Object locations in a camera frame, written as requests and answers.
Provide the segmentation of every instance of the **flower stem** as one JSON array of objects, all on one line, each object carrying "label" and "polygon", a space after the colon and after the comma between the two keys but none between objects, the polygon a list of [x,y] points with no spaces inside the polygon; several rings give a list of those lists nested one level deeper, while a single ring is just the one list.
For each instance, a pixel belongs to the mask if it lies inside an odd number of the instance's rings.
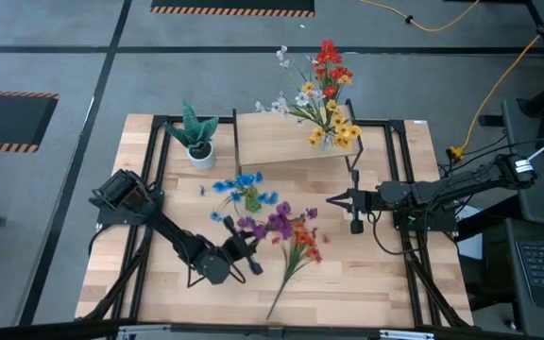
[{"label": "flower stem", "polygon": [[272,312],[274,311],[274,307],[276,307],[276,303],[279,302],[279,298],[281,297],[282,290],[284,289],[284,286],[287,284],[287,282],[291,279],[291,277],[288,277],[286,279],[282,280],[282,285],[280,286],[279,292],[276,294],[276,297],[274,297],[274,302],[272,303],[272,307],[270,307],[270,312],[268,312],[268,316],[265,317],[265,319],[269,319],[272,315]]}]

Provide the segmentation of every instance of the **wooden tabletop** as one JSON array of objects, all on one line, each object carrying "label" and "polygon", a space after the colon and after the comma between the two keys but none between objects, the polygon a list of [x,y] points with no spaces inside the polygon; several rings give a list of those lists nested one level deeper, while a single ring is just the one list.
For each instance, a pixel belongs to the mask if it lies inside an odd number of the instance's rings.
[{"label": "wooden tabletop", "polygon": [[[142,168],[152,115],[131,114],[127,117],[114,164],[139,173]],[[416,180],[438,179],[434,149],[425,122],[406,121],[407,138]],[[172,140],[163,182],[163,211],[181,228],[201,233],[221,245],[230,234],[209,219],[209,213],[223,199],[208,192],[199,195],[198,186],[211,185],[234,176],[234,145],[231,124],[220,124],[213,140],[217,164],[210,171],[196,170],[186,151]],[[387,152],[381,127],[363,127],[365,151],[358,162],[361,188],[374,190],[390,179]],[[395,136],[397,154],[400,143]],[[151,178],[154,178],[158,154],[154,155]],[[401,178],[404,178],[399,160]],[[283,258],[278,246],[262,242],[255,255],[263,274],[254,276],[242,260],[237,266],[246,276],[246,284],[228,279],[212,286],[207,281],[186,288],[186,266],[171,244],[155,233],[139,321],[158,323],[204,324],[283,324],[291,326],[334,327],[413,327],[404,260],[384,253],[375,244],[370,225],[365,233],[349,233],[350,216],[325,203],[325,199],[344,192],[350,177],[343,158],[289,161],[244,167],[244,172],[263,171],[263,190],[276,190],[280,200],[291,203],[295,211],[318,207],[318,218],[309,227],[318,227],[331,242],[321,244],[321,264],[310,263],[287,284],[275,312],[266,314],[281,285]],[[389,213],[378,225],[380,239],[390,249],[400,249],[400,237],[393,229]],[[102,234],[93,246],[85,281],[76,308],[76,316],[92,310],[111,288],[121,266],[127,226],[113,227]],[[433,278],[449,304],[467,322],[472,323],[467,294],[454,244],[443,234],[429,234],[428,249]],[[133,282],[127,289],[122,315],[128,315]],[[425,290],[419,283],[419,298],[424,320],[430,323]]]},{"label": "wooden tabletop", "polygon": [[[344,117],[349,119],[349,109],[339,107]],[[236,115],[238,127],[239,163],[241,165],[289,162],[328,157],[352,156],[358,153],[358,143],[353,141],[351,148],[330,147],[327,151],[311,147],[306,139],[315,128],[313,122],[305,120],[301,127],[296,126],[293,116],[283,118],[279,112],[257,112]]]}]

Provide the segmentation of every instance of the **succulent plant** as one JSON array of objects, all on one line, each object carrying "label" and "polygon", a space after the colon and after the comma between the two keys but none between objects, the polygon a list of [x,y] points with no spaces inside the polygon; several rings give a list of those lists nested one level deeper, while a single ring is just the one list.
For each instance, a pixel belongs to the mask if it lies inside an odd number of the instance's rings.
[{"label": "succulent plant", "polygon": [[188,148],[194,158],[203,159],[207,157],[211,152],[209,142],[217,129],[219,118],[214,117],[199,122],[193,108],[184,100],[182,120],[184,128],[176,128],[172,124],[165,124],[167,132]]}]

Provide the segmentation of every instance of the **flower vase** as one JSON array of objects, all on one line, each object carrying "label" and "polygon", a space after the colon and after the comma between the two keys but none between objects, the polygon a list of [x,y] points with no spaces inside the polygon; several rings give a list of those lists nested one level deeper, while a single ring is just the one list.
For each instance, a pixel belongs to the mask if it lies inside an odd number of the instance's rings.
[{"label": "flower vase", "polygon": [[332,136],[330,133],[326,133],[325,137],[322,139],[322,142],[320,142],[320,149],[322,150],[322,153],[327,153],[332,148]]}]

